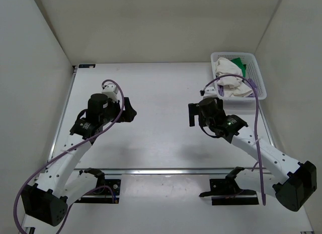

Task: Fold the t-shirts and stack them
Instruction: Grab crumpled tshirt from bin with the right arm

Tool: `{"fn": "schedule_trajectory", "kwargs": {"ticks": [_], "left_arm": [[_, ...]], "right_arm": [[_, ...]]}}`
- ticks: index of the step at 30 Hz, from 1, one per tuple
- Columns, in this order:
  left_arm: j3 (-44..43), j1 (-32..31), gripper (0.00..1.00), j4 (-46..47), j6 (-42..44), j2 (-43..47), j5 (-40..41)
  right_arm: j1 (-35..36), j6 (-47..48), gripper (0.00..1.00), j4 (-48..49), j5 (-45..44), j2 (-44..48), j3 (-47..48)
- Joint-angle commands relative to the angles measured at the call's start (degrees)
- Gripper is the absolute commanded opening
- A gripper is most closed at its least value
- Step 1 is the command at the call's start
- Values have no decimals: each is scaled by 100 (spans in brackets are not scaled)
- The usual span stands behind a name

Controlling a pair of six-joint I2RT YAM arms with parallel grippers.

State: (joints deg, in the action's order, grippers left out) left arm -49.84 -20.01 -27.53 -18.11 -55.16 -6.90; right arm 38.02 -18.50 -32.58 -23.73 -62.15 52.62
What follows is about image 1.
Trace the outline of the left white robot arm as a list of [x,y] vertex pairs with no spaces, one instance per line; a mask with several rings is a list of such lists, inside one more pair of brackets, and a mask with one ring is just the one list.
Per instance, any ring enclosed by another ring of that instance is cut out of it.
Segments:
[[119,101],[114,93],[92,94],[69,131],[62,153],[33,174],[19,190],[25,213],[50,226],[62,224],[72,204],[91,191],[105,190],[104,174],[94,168],[70,175],[97,138],[115,123],[132,122],[137,112],[128,97]]

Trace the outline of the cream white t-shirt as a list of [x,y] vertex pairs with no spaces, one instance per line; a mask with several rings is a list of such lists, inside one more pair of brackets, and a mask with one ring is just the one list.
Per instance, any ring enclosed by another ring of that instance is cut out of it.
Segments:
[[236,77],[236,75],[246,77],[246,65],[240,58],[229,60],[220,57],[215,62],[215,76],[223,76],[233,74],[234,76],[226,76],[217,81],[219,94],[223,97],[249,97],[253,96],[254,91],[244,79]]

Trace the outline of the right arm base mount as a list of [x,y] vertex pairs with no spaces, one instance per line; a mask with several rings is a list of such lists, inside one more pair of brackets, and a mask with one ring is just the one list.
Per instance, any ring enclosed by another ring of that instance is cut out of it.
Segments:
[[199,197],[210,197],[212,206],[259,205],[256,191],[241,189],[235,181],[244,170],[243,167],[235,167],[225,178],[210,179],[210,190],[200,193]]

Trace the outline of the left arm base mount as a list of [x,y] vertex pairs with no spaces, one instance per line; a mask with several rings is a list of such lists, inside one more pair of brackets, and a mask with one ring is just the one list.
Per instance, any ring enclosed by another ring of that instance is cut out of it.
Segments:
[[121,179],[108,177],[103,171],[88,168],[79,171],[80,177],[94,177],[94,188],[88,190],[76,203],[119,204]]

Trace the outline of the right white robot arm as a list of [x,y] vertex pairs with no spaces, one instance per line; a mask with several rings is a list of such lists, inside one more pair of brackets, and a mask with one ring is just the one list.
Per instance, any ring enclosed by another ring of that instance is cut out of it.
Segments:
[[259,139],[244,120],[225,113],[221,99],[205,98],[199,103],[190,103],[188,112],[191,127],[195,125],[197,116],[199,127],[202,130],[208,127],[213,132],[211,138],[223,138],[272,174],[265,177],[263,173],[236,167],[216,184],[214,190],[203,192],[200,197],[231,198],[243,190],[252,190],[263,196],[275,197],[286,209],[297,212],[316,191],[316,166],[313,163],[301,163]]

